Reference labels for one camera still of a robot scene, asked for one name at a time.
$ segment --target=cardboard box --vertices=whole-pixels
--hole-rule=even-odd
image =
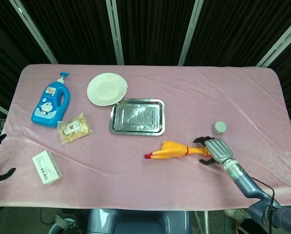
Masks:
[[[45,150],[41,152],[33,157],[33,161],[43,184],[53,184],[63,177],[63,174],[50,151]]]

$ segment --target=pink towel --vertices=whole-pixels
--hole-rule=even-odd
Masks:
[[[43,89],[70,72],[71,93],[63,120],[84,112],[93,133],[62,145],[57,129],[30,118]],[[96,75],[113,72],[128,82],[126,98],[155,98],[166,105],[161,136],[113,135],[111,106],[93,105],[86,88]],[[277,75],[246,67],[152,67],[30,65],[11,104],[0,147],[0,206],[68,208],[110,207],[140,210],[219,210],[256,202],[245,198],[221,165],[199,163],[201,155],[167,160],[144,159],[164,140],[195,146],[196,137],[212,136],[212,125],[227,124],[220,136],[253,177],[275,188],[275,198],[291,205],[291,125]],[[43,185],[32,157],[50,150],[64,177]],[[261,187],[268,193],[270,189]]]

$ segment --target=food package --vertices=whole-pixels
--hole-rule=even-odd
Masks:
[[[80,113],[72,121],[58,122],[58,133],[65,145],[68,142],[81,138],[83,136],[89,135],[92,132],[90,125],[83,113]]]

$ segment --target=blue bottle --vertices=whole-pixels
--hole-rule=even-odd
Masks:
[[[49,128],[56,128],[58,121],[62,121],[65,111],[69,105],[71,95],[64,85],[64,78],[69,75],[68,72],[61,72],[61,78],[56,82],[49,84],[42,93],[40,101],[34,109],[31,120]]]

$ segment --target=white plate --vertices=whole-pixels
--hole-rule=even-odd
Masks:
[[[102,73],[94,77],[88,87],[88,99],[95,105],[113,105],[123,99],[127,92],[127,81],[115,73]]]

